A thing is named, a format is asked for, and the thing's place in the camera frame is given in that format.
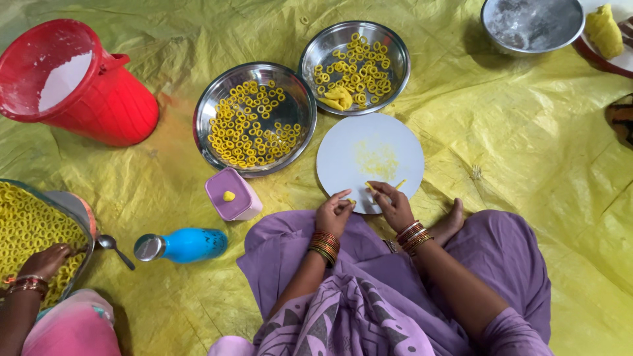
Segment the blue water bottle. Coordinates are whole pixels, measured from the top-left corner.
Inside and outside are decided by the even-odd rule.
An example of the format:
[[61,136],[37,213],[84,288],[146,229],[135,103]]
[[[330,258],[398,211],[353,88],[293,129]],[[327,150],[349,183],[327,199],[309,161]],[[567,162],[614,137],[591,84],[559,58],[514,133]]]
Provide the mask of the blue water bottle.
[[187,228],[162,236],[145,234],[134,244],[134,256],[140,261],[167,258],[180,264],[220,256],[227,250],[227,236],[216,229]]

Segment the steel bottle cap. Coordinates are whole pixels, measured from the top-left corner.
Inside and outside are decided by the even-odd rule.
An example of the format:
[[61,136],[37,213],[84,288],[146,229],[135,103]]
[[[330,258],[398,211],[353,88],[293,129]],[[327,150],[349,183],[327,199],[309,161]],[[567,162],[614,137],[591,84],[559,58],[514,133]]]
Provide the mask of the steel bottle cap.
[[134,256],[140,261],[160,258],[165,252],[165,239],[156,234],[145,234],[134,244]]

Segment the yellow tarpaulin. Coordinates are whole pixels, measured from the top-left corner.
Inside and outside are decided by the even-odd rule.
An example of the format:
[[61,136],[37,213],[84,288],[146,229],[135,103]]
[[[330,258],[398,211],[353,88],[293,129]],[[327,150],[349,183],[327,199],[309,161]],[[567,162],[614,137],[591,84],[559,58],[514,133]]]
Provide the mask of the yellow tarpaulin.
[[[415,215],[431,223],[454,197],[470,212],[522,215],[536,231],[552,282],[553,351],[630,354],[633,151],[617,142],[603,109],[632,92],[633,82],[591,68],[571,47],[521,60],[498,55],[479,23],[482,3],[2,0],[0,50],[48,20],[84,22],[110,53],[130,55],[126,67],[156,95],[161,117],[149,139],[126,149],[0,118],[0,176],[82,196],[128,256],[147,232],[227,232],[227,252],[195,264],[137,261],[131,272],[112,251],[95,253],[79,286],[116,305],[124,353],[204,355],[221,335],[251,339],[261,317],[235,264],[244,235],[266,214],[316,208],[325,199],[315,158],[340,118],[320,112],[297,161],[249,180],[264,204],[261,215],[224,223],[203,189],[216,171],[194,144],[195,104],[233,66],[260,60],[297,68],[321,29],[345,20],[379,22],[411,54],[409,83],[381,112],[422,143],[426,171],[411,200]],[[474,165],[482,169],[479,180],[472,179]],[[383,218],[368,221],[393,235]]]

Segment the bucket handle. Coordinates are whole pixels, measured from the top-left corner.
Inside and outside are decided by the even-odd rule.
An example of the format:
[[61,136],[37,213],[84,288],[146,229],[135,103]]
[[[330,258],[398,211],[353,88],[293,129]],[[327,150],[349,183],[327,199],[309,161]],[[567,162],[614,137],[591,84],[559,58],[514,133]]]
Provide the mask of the bucket handle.
[[99,75],[104,75],[108,70],[130,63],[130,56],[127,54],[115,53],[110,56],[112,58],[108,58],[101,63],[101,66],[99,67]]

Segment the bare foot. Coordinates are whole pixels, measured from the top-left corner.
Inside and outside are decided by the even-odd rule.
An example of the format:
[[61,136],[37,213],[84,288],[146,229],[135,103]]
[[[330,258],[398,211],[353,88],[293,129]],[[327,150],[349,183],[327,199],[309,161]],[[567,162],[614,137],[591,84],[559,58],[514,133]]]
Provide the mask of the bare foot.
[[464,226],[464,219],[462,217],[464,211],[464,204],[461,199],[455,198],[453,208],[447,216],[443,217],[435,225],[428,228],[429,234],[435,237],[435,242],[444,247],[448,240],[450,240],[455,234]]

